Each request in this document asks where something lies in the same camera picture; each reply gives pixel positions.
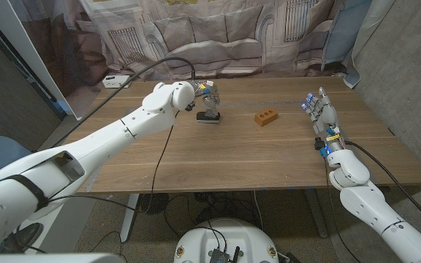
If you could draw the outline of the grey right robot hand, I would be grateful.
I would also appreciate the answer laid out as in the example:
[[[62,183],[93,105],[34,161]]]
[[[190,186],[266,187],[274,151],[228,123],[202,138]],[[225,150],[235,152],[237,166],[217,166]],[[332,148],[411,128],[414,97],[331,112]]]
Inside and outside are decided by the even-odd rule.
[[[311,122],[317,137],[332,150],[344,149],[344,142],[338,128],[338,118],[334,106],[323,87],[319,88],[319,94],[314,96],[308,93],[306,101],[301,104]]]

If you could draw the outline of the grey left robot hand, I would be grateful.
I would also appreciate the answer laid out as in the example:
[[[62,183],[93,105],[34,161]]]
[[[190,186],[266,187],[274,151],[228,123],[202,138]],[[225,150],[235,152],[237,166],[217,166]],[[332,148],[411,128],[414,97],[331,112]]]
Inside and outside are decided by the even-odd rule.
[[[220,112],[217,106],[220,105],[220,98],[217,84],[211,80],[191,81],[195,97],[202,97],[207,107],[205,112],[198,112],[196,119],[198,123],[219,123]]]

